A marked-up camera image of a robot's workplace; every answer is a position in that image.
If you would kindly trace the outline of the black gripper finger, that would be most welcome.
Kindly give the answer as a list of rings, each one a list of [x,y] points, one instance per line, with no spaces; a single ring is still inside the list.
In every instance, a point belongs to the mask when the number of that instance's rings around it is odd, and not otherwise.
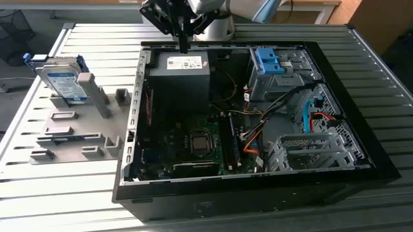
[[[184,52],[184,34],[179,19],[183,9],[180,0],[144,0],[139,8],[141,16],[156,26],[165,35],[175,37],[180,53]]]
[[[203,33],[207,26],[212,23],[215,19],[220,19],[220,11],[209,11],[201,15],[197,15],[197,18],[191,22],[195,18],[195,13],[184,14],[184,53],[188,52],[189,49],[189,39],[193,35],[199,35]]]

